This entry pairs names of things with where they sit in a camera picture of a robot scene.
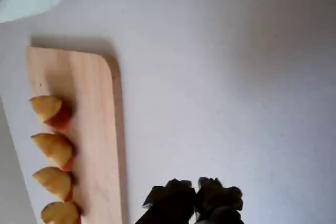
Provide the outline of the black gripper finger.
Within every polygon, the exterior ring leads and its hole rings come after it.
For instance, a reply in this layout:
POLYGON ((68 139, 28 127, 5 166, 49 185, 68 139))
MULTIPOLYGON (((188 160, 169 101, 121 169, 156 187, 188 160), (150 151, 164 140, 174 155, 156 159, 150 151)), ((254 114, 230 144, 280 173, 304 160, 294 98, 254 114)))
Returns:
POLYGON ((189 180, 172 179, 165 186, 154 186, 142 207, 146 212, 138 224, 189 223, 195 209, 196 192, 189 180))
POLYGON ((195 198, 197 223, 243 223, 243 193, 236 186, 223 187, 218 178, 201 177, 195 198))

